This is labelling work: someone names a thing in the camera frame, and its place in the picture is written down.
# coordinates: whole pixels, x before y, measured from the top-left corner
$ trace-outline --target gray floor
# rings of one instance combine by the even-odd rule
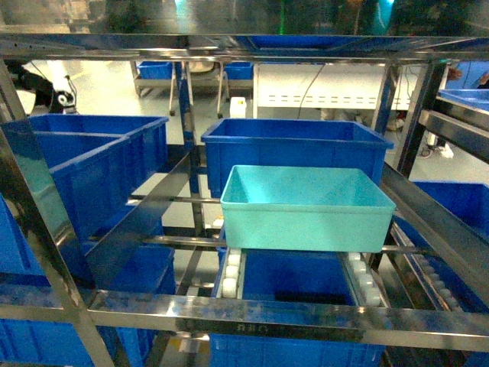
[[[78,110],[81,114],[101,114],[101,115],[168,115],[167,90],[152,90],[146,92],[144,97],[139,99],[135,93],[132,82],[131,69],[129,62],[95,62],[95,61],[70,61],[66,62],[66,69],[70,73],[76,88],[79,91]],[[36,65],[43,73],[50,78],[50,71],[43,61],[37,61]],[[209,91],[208,94],[196,94],[194,97],[196,132],[199,136],[217,120],[216,93]],[[249,96],[249,93],[238,93],[235,96]],[[34,97],[30,93],[22,93],[21,100],[26,110],[30,111],[34,103]],[[228,115],[229,104],[224,104],[223,113]],[[251,100],[248,100],[248,116],[251,114]],[[167,124],[167,140],[170,144],[182,144],[182,132],[180,116],[170,117]],[[260,109],[259,115],[264,118],[294,119],[297,117],[297,109]],[[319,110],[303,109],[302,119],[318,119]],[[397,144],[398,136],[389,133],[387,137]],[[413,180],[457,180],[457,181],[477,181],[489,184],[489,167],[469,154],[454,148],[455,157],[446,159],[435,153],[428,159],[417,159],[413,169]],[[395,151],[387,153],[386,161],[392,162]],[[155,185],[163,175],[158,174],[152,177],[138,193],[145,193]],[[209,196],[206,178],[201,177],[202,195]],[[181,195],[189,195],[189,188],[183,189]],[[207,225],[221,214],[219,206],[206,206],[205,220]],[[165,214],[163,221],[167,226],[193,226],[192,212],[189,204],[175,203]],[[175,268],[177,278],[181,277],[190,253],[178,251],[176,254]],[[205,253],[199,263],[199,271],[194,282],[213,282],[217,272],[217,255],[215,253]],[[175,342],[170,346],[171,358],[169,365],[185,365],[185,358],[178,356],[176,352],[179,344]],[[198,365],[205,365],[207,358],[199,357]]]

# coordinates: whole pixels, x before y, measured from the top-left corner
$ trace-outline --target plastic crate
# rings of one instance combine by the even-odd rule
[[[167,162],[168,117],[49,114],[29,118],[37,132],[74,132],[127,136],[128,183],[138,188]]]
[[[89,250],[92,243],[84,244]],[[111,284],[111,291],[174,294],[174,250],[158,245],[141,246]],[[46,286],[44,277],[14,278],[12,284]],[[109,352],[115,353],[113,329],[100,327]],[[155,330],[117,328],[132,367],[143,367],[152,347]],[[0,360],[47,365],[93,366],[70,324],[0,320]]]
[[[356,122],[223,119],[202,135],[212,197],[236,164],[359,168],[380,183],[393,144]]]
[[[379,252],[395,204],[351,168],[234,166],[221,199],[230,248]]]
[[[488,185],[448,181],[419,181],[415,184],[465,224],[489,238]]]
[[[244,299],[287,300],[297,295],[301,301],[332,299],[331,303],[353,304],[334,253],[247,253]],[[274,321],[296,322],[287,313],[283,320]],[[374,367],[385,350],[385,346],[367,344],[216,334],[210,335],[210,348],[211,367],[278,367],[284,361],[296,367]]]
[[[228,74],[229,80],[253,79],[252,63],[229,63],[225,66],[224,71]]]
[[[323,37],[323,36],[251,36],[254,47],[258,48],[312,48],[312,49],[329,49],[331,47],[340,47],[351,42],[361,40],[361,37]]]
[[[43,274],[34,253],[1,194],[0,245],[2,246],[0,273]]]
[[[440,90],[439,94],[451,101],[489,111],[488,89],[445,89]]]
[[[96,232],[93,233],[95,237],[101,238],[107,233],[109,233],[117,224],[119,224],[122,219],[127,216],[136,206],[135,205],[125,205],[121,210],[119,210],[112,218],[103,224]],[[163,223],[158,219],[153,229],[148,233],[148,235],[164,235]]]
[[[138,65],[142,79],[171,79],[173,63],[160,61],[143,61]]]
[[[480,235],[489,237],[489,187],[482,183],[421,181],[415,184],[460,218]],[[428,242],[404,219],[395,222],[414,245],[430,248]],[[488,308],[462,279],[440,258],[426,256],[440,279],[467,312],[488,312]]]
[[[59,225],[57,214],[52,213],[57,189],[76,234],[80,239],[88,238],[124,207],[131,192],[124,184],[127,176],[122,154],[129,140],[87,135],[59,136],[49,132],[37,133],[37,140],[56,185],[39,180],[33,189],[33,195],[43,211],[52,214],[48,226]],[[28,158],[23,164],[33,164],[32,169],[37,169],[35,161]],[[0,272],[42,275],[24,235],[1,196],[0,223],[0,243],[2,254],[5,254],[0,261]]]
[[[64,206],[80,239],[87,239],[127,202],[128,138],[36,133]],[[39,192],[50,205],[52,190]]]

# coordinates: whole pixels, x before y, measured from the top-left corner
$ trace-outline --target light green plastic tray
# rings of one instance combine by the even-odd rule
[[[230,248],[379,252],[395,204],[351,168],[234,166],[221,199]]]

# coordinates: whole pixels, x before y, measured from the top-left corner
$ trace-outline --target stainless steel rack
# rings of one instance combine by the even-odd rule
[[[424,281],[423,272],[411,256],[426,254],[426,250],[413,247],[397,226],[392,227],[383,251],[369,256],[369,263],[377,274],[376,281],[387,295],[390,307],[317,304],[280,304],[278,307],[275,302],[186,296],[189,287],[195,286],[192,279],[202,251],[212,251],[223,245],[204,229],[202,221],[202,204],[209,200],[200,196],[197,180],[197,175],[205,172],[205,165],[196,147],[193,106],[187,84],[188,61],[384,63],[384,81],[373,126],[380,133],[385,132],[400,67],[415,63],[422,66],[419,81],[412,95],[395,164],[385,166],[381,188],[397,204],[400,214],[432,246],[429,254],[446,261],[489,305],[487,239],[481,238],[408,180],[426,129],[489,162],[488,113],[436,97],[448,62],[489,58],[489,39],[483,38],[486,27],[479,25],[479,18],[472,18],[479,11],[480,19],[484,19],[482,15],[489,9],[487,2],[467,4],[468,10],[452,9],[456,16],[448,20],[426,19],[417,24],[412,12],[405,18],[401,15],[406,6],[416,8],[425,4],[417,0],[398,1],[386,33],[396,37],[378,37],[369,28],[370,2],[341,2],[346,11],[340,9],[336,18],[335,2],[327,0],[284,2],[286,14],[283,17],[280,17],[280,7],[265,0],[255,0],[251,8],[245,0],[226,0],[219,2],[219,7],[212,2],[184,2],[195,19],[172,10],[174,2],[134,0],[120,2],[117,6],[111,1],[100,3],[105,8],[101,14],[90,12],[83,20],[70,18],[56,25],[47,18],[31,14],[28,0],[15,4],[3,2],[0,5],[5,21],[0,26],[2,57],[177,61],[184,137],[182,154],[165,179],[147,196],[138,197],[141,200],[138,206],[99,240],[85,260],[59,197],[52,202],[51,209],[55,208],[59,218],[57,226],[52,226],[47,221],[49,213],[32,193],[32,183],[40,177],[46,179],[48,186],[53,186],[53,181],[2,63],[0,116],[4,123],[0,125],[0,191],[5,199],[15,204],[29,245],[59,305],[42,307],[42,300],[29,300],[26,304],[12,298],[9,304],[0,305],[1,318],[71,323],[97,366],[127,363],[123,352],[118,353],[118,360],[112,360],[96,329],[101,325],[161,330],[148,365],[157,365],[170,337],[195,339],[207,333],[377,343],[389,346],[384,363],[392,365],[400,359],[406,362],[416,358],[423,358],[425,365],[429,365],[429,361],[439,365],[447,358],[463,361],[465,351],[489,352],[489,316],[451,312],[443,297]],[[294,14],[293,10],[299,5],[309,6],[315,15]],[[47,2],[47,6],[54,10],[59,5]],[[133,23],[125,18],[128,9],[136,12]],[[18,14],[19,10],[24,12],[23,17]],[[453,27],[440,27],[440,22]],[[262,47],[253,37],[239,35],[275,34],[278,30],[288,35],[315,35],[317,42],[309,48]],[[407,37],[413,32],[419,36]],[[328,42],[338,40],[330,34],[343,36],[344,42],[340,45]],[[14,120],[21,123],[8,124]],[[24,129],[22,139],[9,138],[9,132],[19,127]],[[35,171],[18,160],[20,146],[29,147],[31,156],[35,157]],[[187,182],[190,182],[191,197],[178,197]],[[192,204],[195,222],[192,235],[195,237],[175,229],[172,236],[148,238],[144,218],[162,216],[175,201]],[[142,241],[192,251],[177,295],[104,291]],[[63,257],[66,253],[71,254],[73,264],[68,257]],[[387,271],[379,266],[384,255],[389,260]],[[108,258],[111,266],[105,267]],[[74,263],[83,271],[74,271]],[[258,316],[254,312],[257,309],[261,311]],[[303,317],[297,319],[303,322],[274,323],[275,317],[283,312],[299,313]]]

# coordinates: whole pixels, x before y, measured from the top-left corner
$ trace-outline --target cable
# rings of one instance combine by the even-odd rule
[[[306,98],[306,95],[309,92],[309,89],[311,89],[311,86],[313,86],[313,84],[316,81],[316,79],[318,79],[319,74],[323,71],[323,69],[324,69],[325,66],[326,66],[326,64],[322,65],[321,69],[319,69],[319,71],[317,72],[316,76],[314,76],[313,80],[311,81],[311,83],[307,87],[306,91],[304,92],[303,98],[300,101],[299,113],[297,114],[297,119],[296,120],[298,120],[300,118],[300,113],[302,112],[304,99]]]
[[[46,76],[44,75],[44,73],[42,71],[40,71],[40,69],[36,66],[36,64],[34,63],[34,61],[29,61],[29,63],[34,67],[35,70],[37,70],[39,72],[39,74],[46,80],[49,80],[48,78],[46,78]]]
[[[468,74],[471,72],[471,67],[472,67],[472,62],[471,62],[471,61],[469,61],[469,62],[468,62],[468,68],[467,68],[467,74],[465,75],[465,80],[464,80],[464,83],[461,85],[461,87],[462,87],[463,89],[466,89],[466,88],[465,88],[465,84],[467,83]]]
[[[34,61],[30,61],[30,63],[34,67],[34,69],[37,70],[45,80],[49,80],[48,78],[46,78],[46,76],[44,75],[44,73],[42,71],[40,71],[40,69],[36,66],[36,64],[34,63]],[[53,86],[53,91],[51,92],[51,103],[49,104],[49,107],[47,109],[48,112],[53,107],[53,103],[54,103],[54,86]]]

